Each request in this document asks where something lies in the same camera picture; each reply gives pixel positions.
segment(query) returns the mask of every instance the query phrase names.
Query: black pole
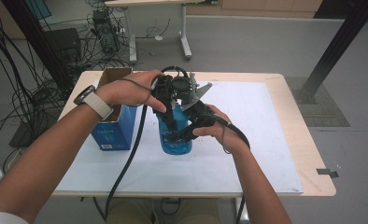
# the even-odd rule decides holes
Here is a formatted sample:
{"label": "black pole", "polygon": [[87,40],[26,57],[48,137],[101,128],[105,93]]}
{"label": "black pole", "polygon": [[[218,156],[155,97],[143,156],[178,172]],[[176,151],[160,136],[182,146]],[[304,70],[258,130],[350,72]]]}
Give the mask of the black pole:
{"label": "black pole", "polygon": [[363,0],[347,16],[303,87],[298,91],[294,91],[294,97],[297,103],[316,103],[314,95],[318,91],[321,83],[323,83],[324,79],[333,70],[333,67],[367,21],[368,0]]}
{"label": "black pole", "polygon": [[25,0],[2,0],[7,11],[32,45],[35,53],[50,72],[53,80],[67,99],[74,88],[73,81],[69,78],[64,64],[57,57],[50,46],[38,19],[27,6]]}

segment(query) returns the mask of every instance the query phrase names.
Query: watch strap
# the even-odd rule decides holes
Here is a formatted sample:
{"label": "watch strap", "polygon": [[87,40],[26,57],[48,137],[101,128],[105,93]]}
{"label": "watch strap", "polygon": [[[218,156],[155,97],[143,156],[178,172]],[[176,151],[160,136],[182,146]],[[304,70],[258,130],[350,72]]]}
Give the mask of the watch strap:
{"label": "watch strap", "polygon": [[98,95],[90,92],[83,100],[88,106],[96,111],[102,119],[106,119],[113,111]]}

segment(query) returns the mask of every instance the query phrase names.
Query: white sleeve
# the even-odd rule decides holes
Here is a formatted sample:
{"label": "white sleeve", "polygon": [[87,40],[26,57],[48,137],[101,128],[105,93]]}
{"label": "white sleeve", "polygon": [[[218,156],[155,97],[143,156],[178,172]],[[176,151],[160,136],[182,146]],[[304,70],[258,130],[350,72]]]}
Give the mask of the white sleeve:
{"label": "white sleeve", "polygon": [[0,212],[0,224],[29,224],[21,217],[17,217],[10,213]]}

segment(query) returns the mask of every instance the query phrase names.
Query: water bottle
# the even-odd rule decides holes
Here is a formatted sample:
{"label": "water bottle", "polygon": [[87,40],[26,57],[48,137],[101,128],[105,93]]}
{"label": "water bottle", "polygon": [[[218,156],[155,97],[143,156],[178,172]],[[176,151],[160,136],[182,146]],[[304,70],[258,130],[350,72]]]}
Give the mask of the water bottle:
{"label": "water bottle", "polygon": [[177,133],[188,126],[188,117],[181,111],[180,106],[176,104],[173,109],[173,118],[177,123],[177,131],[168,130],[159,114],[157,114],[157,118],[159,121],[160,140],[163,151],[170,155],[184,155],[189,153],[192,149],[192,140],[186,142],[180,139],[175,142],[171,142],[167,139],[167,136],[170,134]]}

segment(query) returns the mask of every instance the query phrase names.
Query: blue box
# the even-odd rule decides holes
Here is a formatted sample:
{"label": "blue box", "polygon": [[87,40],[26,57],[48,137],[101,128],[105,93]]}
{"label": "blue box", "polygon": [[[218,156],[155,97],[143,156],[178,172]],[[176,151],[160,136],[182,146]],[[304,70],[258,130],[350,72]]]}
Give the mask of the blue box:
{"label": "blue box", "polygon": [[[132,73],[132,68],[106,68],[98,87]],[[115,105],[114,112],[100,121],[92,130],[92,136],[103,151],[130,150],[134,132],[136,107]]]}

